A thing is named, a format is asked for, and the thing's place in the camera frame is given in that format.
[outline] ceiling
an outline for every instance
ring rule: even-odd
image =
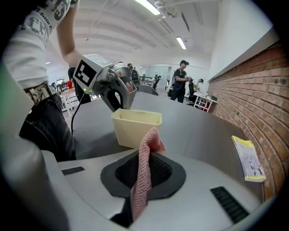
[[[169,7],[176,17],[162,19],[162,15],[153,15],[134,0],[81,0],[74,28],[77,49],[83,54],[98,53],[115,63],[135,50],[181,49],[176,37],[182,37],[189,52],[211,55],[219,1],[163,1],[167,6],[174,4]]]

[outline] knitted cloth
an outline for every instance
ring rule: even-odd
[[[166,151],[158,130],[153,127],[143,138],[139,150],[139,169],[137,181],[132,189],[132,219],[135,221],[147,205],[148,192],[151,190],[149,154]]]

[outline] black vent grille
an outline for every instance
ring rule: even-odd
[[[84,168],[83,167],[75,167],[75,168],[69,168],[69,169],[64,169],[62,170],[63,175],[70,175],[79,171],[83,171]]]
[[[224,187],[213,188],[211,192],[235,224],[249,215],[242,205],[240,205]]]

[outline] fluorescent light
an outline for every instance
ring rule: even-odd
[[[186,50],[186,45],[184,44],[183,40],[181,37],[176,37],[177,41],[181,45],[182,49]]]
[[[148,9],[150,12],[152,12],[154,15],[161,14],[150,2],[147,0],[135,0],[139,4],[142,4],[146,9]]]

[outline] hand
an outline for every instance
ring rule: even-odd
[[[123,77],[121,72],[118,72],[117,74],[118,74],[118,77],[119,77],[119,78]],[[133,91],[133,87],[132,87],[132,82],[131,82],[131,81],[126,82],[126,83],[125,83],[125,86],[126,86],[126,88],[127,88],[127,90],[128,90],[128,93],[130,93],[130,92]]]

